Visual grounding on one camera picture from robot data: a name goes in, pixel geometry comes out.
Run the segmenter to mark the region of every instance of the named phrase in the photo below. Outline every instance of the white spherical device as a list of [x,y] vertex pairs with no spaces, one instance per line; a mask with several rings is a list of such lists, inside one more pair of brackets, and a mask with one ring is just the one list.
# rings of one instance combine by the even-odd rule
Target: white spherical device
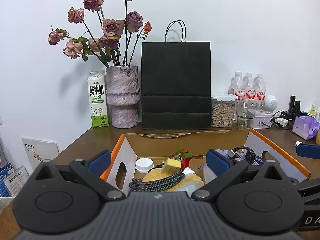
[[268,112],[273,112],[278,107],[278,101],[275,96],[267,95],[264,99],[264,110]]

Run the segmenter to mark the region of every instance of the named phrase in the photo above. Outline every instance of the stone-textured vase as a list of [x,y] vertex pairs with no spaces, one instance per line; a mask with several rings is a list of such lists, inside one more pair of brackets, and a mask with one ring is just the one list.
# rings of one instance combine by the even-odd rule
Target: stone-textured vase
[[107,72],[107,103],[112,106],[112,126],[131,128],[138,124],[139,102],[138,67],[112,66]]

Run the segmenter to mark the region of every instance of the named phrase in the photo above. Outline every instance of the purple plastic bag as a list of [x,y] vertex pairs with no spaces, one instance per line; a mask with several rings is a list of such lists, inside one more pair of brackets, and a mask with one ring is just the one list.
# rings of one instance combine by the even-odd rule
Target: purple plastic bag
[[305,140],[310,140],[317,136],[320,122],[312,116],[297,116],[292,131]]

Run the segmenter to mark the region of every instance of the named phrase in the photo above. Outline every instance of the bag handle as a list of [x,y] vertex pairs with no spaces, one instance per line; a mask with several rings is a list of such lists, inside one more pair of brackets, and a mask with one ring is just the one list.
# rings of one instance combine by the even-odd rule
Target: bag handle
[[165,31],[164,42],[167,42],[167,34],[168,34],[168,31],[169,31],[169,29],[171,28],[171,26],[172,26],[174,23],[179,23],[179,24],[180,24],[181,29],[182,29],[181,42],[183,41],[183,27],[182,27],[182,24],[181,24],[180,22],[182,22],[182,23],[183,23],[183,26],[184,26],[184,41],[186,41],[186,34],[187,34],[186,25],[184,24],[184,21],[182,21],[182,20],[177,20],[177,21],[171,22],[171,23],[168,25],[167,30]]

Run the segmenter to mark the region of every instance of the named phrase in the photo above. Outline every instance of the wooden table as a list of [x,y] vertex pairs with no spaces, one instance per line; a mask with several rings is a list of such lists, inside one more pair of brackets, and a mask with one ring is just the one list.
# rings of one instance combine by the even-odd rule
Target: wooden table
[[[223,128],[210,128],[210,130],[223,130]],[[76,158],[89,159],[101,152],[102,150],[112,150],[116,145],[118,138],[123,133],[143,133],[143,134],[168,134],[168,133],[186,133],[186,132],[199,132],[199,130],[177,130],[177,131],[164,131],[164,130],[142,130],[139,124],[130,129],[117,129],[112,126],[90,128],[87,132],[81,135],[74,141],[68,148],[60,153],[55,159],[55,164],[68,164]],[[294,143],[296,141],[305,142],[301,137],[294,134],[291,130],[281,129],[259,129],[259,132],[265,137],[279,145],[282,149],[288,152],[291,156],[297,159],[304,165],[311,173],[311,179],[320,178],[320,160],[299,157],[295,152]],[[0,240],[10,240],[17,233],[19,227],[12,214],[12,203],[0,215]],[[313,232],[300,232],[306,240],[319,240],[320,231]]]

